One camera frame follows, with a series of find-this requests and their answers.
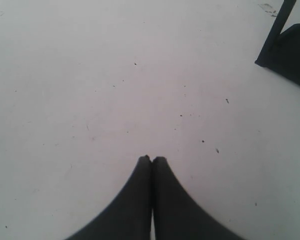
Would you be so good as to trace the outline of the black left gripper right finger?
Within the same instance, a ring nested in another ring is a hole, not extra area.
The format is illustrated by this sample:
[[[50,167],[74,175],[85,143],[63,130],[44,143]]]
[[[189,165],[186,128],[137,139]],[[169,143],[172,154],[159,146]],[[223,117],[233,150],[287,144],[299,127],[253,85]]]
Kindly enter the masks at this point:
[[[152,209],[157,240],[241,240],[186,192],[166,158],[152,162]]]

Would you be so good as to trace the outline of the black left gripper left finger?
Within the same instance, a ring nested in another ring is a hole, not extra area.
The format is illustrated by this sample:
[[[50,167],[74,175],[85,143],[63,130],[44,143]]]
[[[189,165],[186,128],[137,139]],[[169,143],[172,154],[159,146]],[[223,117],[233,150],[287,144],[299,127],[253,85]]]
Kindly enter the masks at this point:
[[[69,240],[149,240],[152,162],[145,155],[112,202]]]

